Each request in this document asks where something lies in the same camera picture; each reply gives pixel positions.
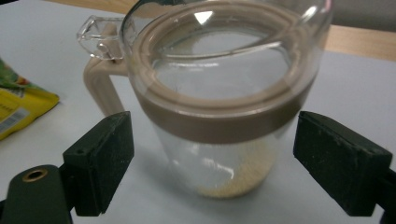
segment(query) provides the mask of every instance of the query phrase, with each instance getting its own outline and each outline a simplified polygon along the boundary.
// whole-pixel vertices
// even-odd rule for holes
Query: table surface
[[[9,181],[28,168],[63,163],[62,153],[104,116],[86,90],[82,72],[90,59],[76,32],[91,15],[122,14],[45,1],[0,6],[0,57],[21,76],[57,93],[60,103],[27,128],[0,141],[0,199]],[[396,153],[396,62],[326,51],[303,110],[336,119]],[[166,171],[163,147],[124,77],[112,80],[132,111],[135,156],[109,206],[99,217],[75,223],[378,223],[349,217],[293,157],[297,119],[259,188],[233,200],[208,200],[181,190]],[[396,169],[393,162],[391,169]]]
[[[49,0],[126,14],[136,0]],[[396,33],[332,25],[326,50],[396,61]]]

